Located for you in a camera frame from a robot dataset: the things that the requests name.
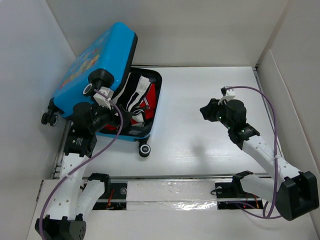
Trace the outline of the black white striped garment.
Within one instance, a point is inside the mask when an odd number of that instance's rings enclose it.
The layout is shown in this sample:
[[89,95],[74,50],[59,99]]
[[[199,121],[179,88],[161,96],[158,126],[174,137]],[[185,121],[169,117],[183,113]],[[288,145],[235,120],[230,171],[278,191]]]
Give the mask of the black white striped garment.
[[146,121],[145,110],[142,106],[152,84],[150,79],[140,72],[130,72],[122,90],[112,99],[121,105],[125,111],[132,113],[133,125],[142,126]]

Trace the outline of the red shirt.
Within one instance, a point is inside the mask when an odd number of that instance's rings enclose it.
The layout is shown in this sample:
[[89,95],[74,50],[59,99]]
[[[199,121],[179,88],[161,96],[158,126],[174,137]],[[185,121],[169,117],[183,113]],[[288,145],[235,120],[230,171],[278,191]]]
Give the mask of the red shirt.
[[145,110],[144,125],[133,125],[132,124],[132,127],[142,128],[147,124],[148,120],[152,120],[155,116],[156,105],[157,105],[156,87],[155,87],[155,84],[152,83],[150,90],[148,91],[145,99],[143,100],[142,104],[140,105]]

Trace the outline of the blue hard-shell suitcase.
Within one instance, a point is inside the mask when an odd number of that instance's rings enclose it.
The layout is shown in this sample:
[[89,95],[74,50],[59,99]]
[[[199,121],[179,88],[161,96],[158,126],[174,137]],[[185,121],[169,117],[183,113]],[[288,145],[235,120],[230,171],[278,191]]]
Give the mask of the blue hard-shell suitcase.
[[[155,84],[155,115],[145,126],[133,126],[129,131],[121,133],[119,138],[138,142],[139,155],[143,158],[148,157],[151,152],[148,139],[156,117],[162,77],[157,71],[132,66],[137,42],[137,34],[124,23],[116,22],[109,27],[75,59],[53,93],[47,111],[41,117],[41,123],[55,126],[59,117],[72,121],[73,107],[76,104],[98,105],[93,96],[101,87],[113,90],[112,98],[114,98],[123,89],[129,74],[140,72],[149,78],[151,84]],[[108,124],[97,132],[96,136],[114,137],[117,129],[117,126]]]

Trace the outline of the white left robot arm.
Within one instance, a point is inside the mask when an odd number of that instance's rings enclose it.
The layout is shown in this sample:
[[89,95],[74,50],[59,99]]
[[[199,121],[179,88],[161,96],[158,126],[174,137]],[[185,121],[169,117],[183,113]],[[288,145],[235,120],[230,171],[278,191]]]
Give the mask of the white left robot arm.
[[111,194],[110,176],[105,173],[93,173],[81,190],[87,165],[111,146],[109,143],[94,153],[96,133],[106,125],[115,123],[117,130],[111,140],[114,143],[131,122],[132,113],[122,104],[114,101],[110,104],[111,109],[89,103],[75,106],[81,112],[71,119],[59,182],[49,194],[35,223],[35,230],[43,240],[84,239],[86,219],[95,203]]

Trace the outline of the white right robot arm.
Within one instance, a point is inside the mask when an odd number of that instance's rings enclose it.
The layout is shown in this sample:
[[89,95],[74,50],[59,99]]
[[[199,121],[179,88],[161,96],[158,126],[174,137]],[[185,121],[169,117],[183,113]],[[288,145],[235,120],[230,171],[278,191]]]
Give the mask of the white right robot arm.
[[247,109],[242,101],[212,98],[199,111],[204,120],[224,125],[232,143],[252,157],[272,178],[267,181],[248,170],[239,172],[232,177],[231,191],[235,196],[248,193],[274,203],[280,216],[287,221],[320,206],[316,176],[310,171],[299,170],[276,155],[260,133],[247,123]]

